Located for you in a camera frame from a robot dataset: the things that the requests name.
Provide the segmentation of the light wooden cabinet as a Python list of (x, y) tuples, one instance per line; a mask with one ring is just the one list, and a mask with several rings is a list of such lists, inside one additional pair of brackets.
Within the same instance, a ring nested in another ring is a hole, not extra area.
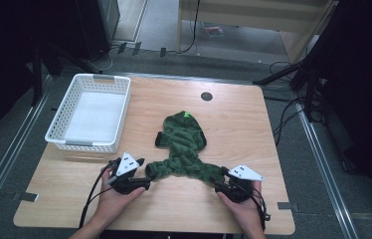
[(288, 59), (296, 63), (326, 26), (338, 0), (178, 0), (177, 50), (182, 21), (278, 31)]

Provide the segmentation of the red printed booklet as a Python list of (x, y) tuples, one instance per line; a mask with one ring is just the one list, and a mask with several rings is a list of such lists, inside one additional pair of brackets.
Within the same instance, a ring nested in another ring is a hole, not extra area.
[(204, 29), (210, 38), (224, 36), (224, 31), (220, 26), (204, 24)]

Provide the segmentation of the person's right hand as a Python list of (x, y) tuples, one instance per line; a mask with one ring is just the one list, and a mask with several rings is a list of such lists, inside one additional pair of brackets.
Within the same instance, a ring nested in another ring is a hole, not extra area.
[(257, 196), (241, 203), (232, 202), (223, 192), (218, 192), (217, 196), (229, 208), (243, 233), (245, 230), (250, 230), (251, 228), (263, 229), (258, 211), (260, 199)]

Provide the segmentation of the person's left hand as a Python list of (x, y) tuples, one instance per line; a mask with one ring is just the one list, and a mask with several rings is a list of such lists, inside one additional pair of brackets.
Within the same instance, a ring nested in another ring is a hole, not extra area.
[(110, 179), (111, 169), (106, 169), (101, 177), (102, 194), (99, 196), (96, 211), (91, 218), (91, 223), (100, 229), (105, 229), (113, 223), (124, 211), (124, 209), (142, 193), (144, 187), (139, 187), (129, 194), (120, 194), (105, 183)]

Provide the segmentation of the black metal stand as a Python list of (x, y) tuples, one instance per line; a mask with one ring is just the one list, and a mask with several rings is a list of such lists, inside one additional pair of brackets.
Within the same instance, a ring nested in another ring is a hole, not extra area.
[(43, 94), (43, 78), (42, 78), (42, 63), (40, 45), (36, 45), (33, 49), (33, 99), (32, 106), (34, 107), (41, 99)]

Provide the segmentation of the grey tape strip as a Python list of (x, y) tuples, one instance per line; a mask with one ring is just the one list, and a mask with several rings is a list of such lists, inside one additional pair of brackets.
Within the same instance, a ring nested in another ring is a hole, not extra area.
[(290, 202), (279, 202), (278, 209), (279, 210), (291, 210), (292, 212), (299, 211), (298, 205), (295, 203), (290, 203)]
[(30, 192), (16, 192), (13, 194), (13, 200), (19, 201), (29, 201), (35, 202), (38, 199), (39, 195), (37, 193), (30, 193)]

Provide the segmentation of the green knitted pet garment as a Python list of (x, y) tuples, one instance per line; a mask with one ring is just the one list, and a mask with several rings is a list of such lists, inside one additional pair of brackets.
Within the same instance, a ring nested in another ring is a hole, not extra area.
[(146, 164), (145, 174), (151, 179), (161, 179), (174, 174), (207, 183), (225, 180), (221, 166), (206, 163), (199, 158), (199, 151), (206, 147), (207, 139), (190, 113), (180, 112), (167, 117), (163, 122), (163, 131), (157, 134), (154, 144), (168, 148), (169, 154), (162, 161)]

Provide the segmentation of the white perforated plastic basket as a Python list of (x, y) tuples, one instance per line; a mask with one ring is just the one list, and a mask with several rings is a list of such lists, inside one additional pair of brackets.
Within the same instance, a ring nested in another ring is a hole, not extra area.
[(128, 77), (74, 75), (45, 140), (61, 150), (116, 153), (130, 85)]

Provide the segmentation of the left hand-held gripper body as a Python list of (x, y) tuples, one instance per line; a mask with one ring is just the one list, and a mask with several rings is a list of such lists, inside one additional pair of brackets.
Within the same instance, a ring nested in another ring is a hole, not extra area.
[(142, 184), (142, 178), (135, 178), (134, 174), (140, 167), (127, 151), (118, 158), (113, 165), (115, 170), (111, 173), (110, 179), (107, 184), (110, 185), (116, 192), (127, 195), (133, 190), (143, 187), (148, 189), (149, 186)]

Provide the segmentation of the dark cabinet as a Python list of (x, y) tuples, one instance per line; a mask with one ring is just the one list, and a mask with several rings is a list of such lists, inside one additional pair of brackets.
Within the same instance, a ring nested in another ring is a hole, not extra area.
[(75, 0), (86, 56), (92, 60), (108, 53), (120, 12), (117, 0)]

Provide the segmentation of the black tripod stand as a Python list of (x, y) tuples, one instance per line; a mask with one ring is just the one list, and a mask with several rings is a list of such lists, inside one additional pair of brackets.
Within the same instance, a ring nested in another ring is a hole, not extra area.
[(265, 86), (273, 83), (276, 80), (294, 74), (289, 83), (290, 89), (297, 93), (302, 88), (305, 88), (303, 100), (303, 113), (310, 122), (315, 122), (312, 116), (314, 111), (313, 100), (315, 99), (315, 88), (319, 82), (319, 73), (311, 63), (312, 56), (308, 55), (297, 63), (290, 64), (283, 70), (262, 80), (254, 80), (253, 84), (257, 86)]

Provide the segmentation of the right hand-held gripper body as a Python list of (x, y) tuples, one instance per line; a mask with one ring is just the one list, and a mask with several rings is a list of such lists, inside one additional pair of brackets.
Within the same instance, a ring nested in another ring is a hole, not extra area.
[(229, 169), (229, 173), (230, 177), (222, 173), (222, 177), (216, 179), (214, 184), (225, 184), (228, 189), (224, 194), (235, 203), (246, 201), (254, 195), (255, 181), (262, 182), (266, 180), (245, 164)]

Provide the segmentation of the metal floor rail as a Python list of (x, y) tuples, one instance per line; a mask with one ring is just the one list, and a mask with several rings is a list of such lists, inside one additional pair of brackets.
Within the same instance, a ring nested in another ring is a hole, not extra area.
[(147, 78), (147, 79), (163, 79), (163, 80), (175, 80), (175, 81), (193, 81), (203, 83), (217, 83), (217, 84), (231, 84), (231, 85), (243, 85), (243, 86), (254, 86), (251, 80), (231, 80), (231, 79), (217, 79), (207, 77), (190, 77), (190, 76), (176, 76), (176, 75), (159, 75), (159, 74), (143, 74), (143, 73), (129, 73), (129, 72), (114, 72), (104, 73), (105, 75), (124, 76), (130, 78)]
[(307, 119), (303, 112), (302, 104), (296, 104), (296, 110), (299, 114), (299, 120), (309, 142), (312, 154), (318, 166), (324, 187), (331, 202), (335, 217), (341, 228), (344, 239), (359, 239), (358, 232), (353, 223), (350, 212), (339, 190), (333, 173), (327, 161), (320, 141), (317, 137), (312, 123)]
[(54, 78), (47, 76), (42, 83), (43, 94), (37, 103), (31, 105), (29, 97), (33, 92), (29, 90), (27, 96), (18, 100), (11, 111), (0, 120), (0, 189), (39, 117), (53, 83)]

